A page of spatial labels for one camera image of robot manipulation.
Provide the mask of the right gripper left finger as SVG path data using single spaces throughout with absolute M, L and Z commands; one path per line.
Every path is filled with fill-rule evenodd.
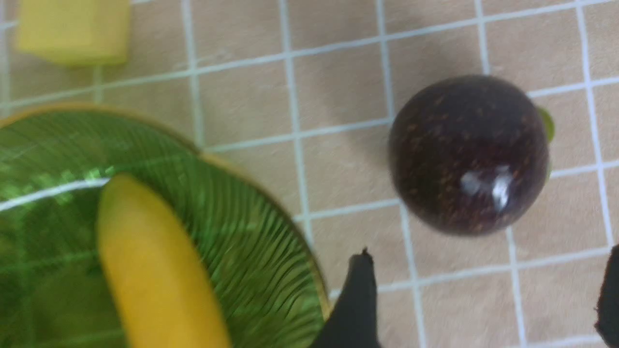
M 367 247 L 349 259 L 342 291 L 312 348 L 380 348 L 374 260 Z

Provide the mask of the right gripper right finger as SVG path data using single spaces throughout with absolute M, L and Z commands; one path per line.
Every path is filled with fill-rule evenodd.
M 619 246 L 612 247 L 598 298 L 595 329 L 609 348 L 619 346 Z

